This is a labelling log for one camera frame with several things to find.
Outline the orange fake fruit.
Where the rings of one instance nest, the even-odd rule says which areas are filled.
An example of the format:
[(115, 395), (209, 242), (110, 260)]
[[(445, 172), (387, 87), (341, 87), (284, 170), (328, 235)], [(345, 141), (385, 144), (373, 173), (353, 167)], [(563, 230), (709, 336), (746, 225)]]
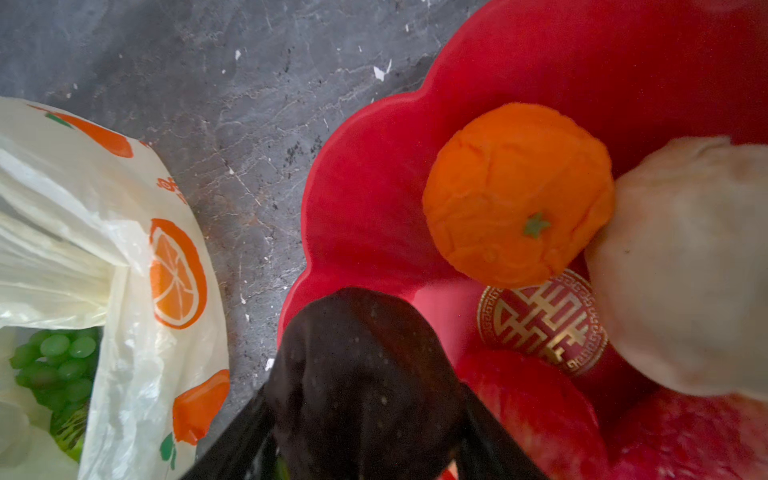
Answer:
[(509, 103), (439, 151), (422, 196), (432, 240), (457, 271), (497, 288), (561, 274), (614, 212), (607, 147), (556, 110)]

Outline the red fake fruit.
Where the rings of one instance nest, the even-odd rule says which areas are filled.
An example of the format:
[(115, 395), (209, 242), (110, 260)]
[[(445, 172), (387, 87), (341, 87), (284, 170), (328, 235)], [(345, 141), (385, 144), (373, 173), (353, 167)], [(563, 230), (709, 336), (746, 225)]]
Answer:
[(508, 350), (475, 351), (455, 370), (549, 478), (609, 477), (596, 413), (562, 370)]

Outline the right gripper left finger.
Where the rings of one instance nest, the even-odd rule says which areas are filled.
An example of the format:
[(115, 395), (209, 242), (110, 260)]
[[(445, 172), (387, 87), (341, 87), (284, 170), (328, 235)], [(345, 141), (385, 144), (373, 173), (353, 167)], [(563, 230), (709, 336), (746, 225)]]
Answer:
[(265, 390), (265, 385), (259, 388), (216, 442), (182, 476), (183, 480), (246, 478), (274, 426)]

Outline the yellowish plastic bag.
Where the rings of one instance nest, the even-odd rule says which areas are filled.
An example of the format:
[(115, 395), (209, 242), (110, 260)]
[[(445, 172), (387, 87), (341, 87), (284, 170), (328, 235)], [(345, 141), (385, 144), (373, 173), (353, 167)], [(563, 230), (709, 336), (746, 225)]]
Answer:
[[(36, 330), (102, 329), (79, 462), (19, 386)], [(1, 475), (179, 479), (230, 388), (226, 322), (200, 227), (146, 143), (1, 101)]]

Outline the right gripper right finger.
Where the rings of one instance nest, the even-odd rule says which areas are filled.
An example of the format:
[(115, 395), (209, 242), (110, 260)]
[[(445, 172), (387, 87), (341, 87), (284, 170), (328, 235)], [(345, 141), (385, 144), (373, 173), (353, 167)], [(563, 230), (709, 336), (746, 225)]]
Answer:
[(469, 386), (462, 390), (467, 426), (456, 457), (459, 479), (548, 480)]

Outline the dark brown fake fruit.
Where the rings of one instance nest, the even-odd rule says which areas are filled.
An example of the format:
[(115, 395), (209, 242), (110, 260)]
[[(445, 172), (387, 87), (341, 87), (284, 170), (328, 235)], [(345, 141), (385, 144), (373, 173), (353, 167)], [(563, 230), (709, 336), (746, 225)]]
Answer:
[(408, 302), (344, 288), (283, 332), (265, 387), (293, 479), (435, 479), (461, 442), (460, 382)]

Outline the red flower-shaped plate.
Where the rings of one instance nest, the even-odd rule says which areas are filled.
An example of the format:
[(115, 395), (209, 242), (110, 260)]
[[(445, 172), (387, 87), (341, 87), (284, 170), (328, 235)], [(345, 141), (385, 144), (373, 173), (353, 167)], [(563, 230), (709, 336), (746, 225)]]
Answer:
[(443, 146), (509, 103), (545, 106), (600, 140), (617, 180), (669, 142), (727, 137), (767, 149), (763, 1), (492, 1), (438, 55), (424, 85), (366, 107), (317, 157), (301, 234), (306, 270), (283, 307), (278, 344), (308, 304), (344, 288), (400, 298), (455, 367), (508, 350), (562, 370), (591, 402), (605, 442), (650, 394), (671, 390), (614, 348), (587, 246), (542, 284), (507, 289), (457, 271), (437, 250), (422, 196)]

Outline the beige fake potato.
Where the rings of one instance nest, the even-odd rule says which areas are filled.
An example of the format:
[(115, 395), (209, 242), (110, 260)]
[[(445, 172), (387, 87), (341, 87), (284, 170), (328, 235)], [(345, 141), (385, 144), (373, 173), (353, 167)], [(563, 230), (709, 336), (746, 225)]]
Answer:
[(648, 379), (767, 397), (767, 149), (687, 137), (616, 183), (585, 258), (600, 320)]

